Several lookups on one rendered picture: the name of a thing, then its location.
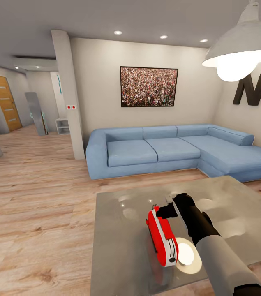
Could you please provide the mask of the radio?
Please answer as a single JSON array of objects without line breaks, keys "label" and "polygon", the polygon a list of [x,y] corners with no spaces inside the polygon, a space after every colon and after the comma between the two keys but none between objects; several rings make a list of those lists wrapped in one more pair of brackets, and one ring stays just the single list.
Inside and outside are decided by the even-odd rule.
[{"label": "radio", "polygon": [[171,230],[168,219],[156,217],[159,206],[155,205],[148,214],[148,225],[152,243],[159,263],[164,266],[172,266],[177,263],[179,248],[175,236]]}]

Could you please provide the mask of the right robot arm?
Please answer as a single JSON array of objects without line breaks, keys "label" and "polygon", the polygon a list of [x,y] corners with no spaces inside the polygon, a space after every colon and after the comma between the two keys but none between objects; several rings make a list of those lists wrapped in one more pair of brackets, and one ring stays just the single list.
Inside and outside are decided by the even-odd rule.
[{"label": "right robot arm", "polygon": [[156,217],[179,217],[192,238],[216,296],[261,296],[261,280],[240,260],[187,193],[165,195]]}]

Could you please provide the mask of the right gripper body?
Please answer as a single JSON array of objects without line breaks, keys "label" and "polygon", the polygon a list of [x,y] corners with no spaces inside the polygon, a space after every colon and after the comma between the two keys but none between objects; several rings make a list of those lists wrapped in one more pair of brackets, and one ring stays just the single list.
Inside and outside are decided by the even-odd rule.
[{"label": "right gripper body", "polygon": [[178,217],[178,215],[173,214],[173,212],[171,211],[171,203],[168,206],[160,207],[159,211],[161,213],[162,219],[166,219],[169,217]]}]

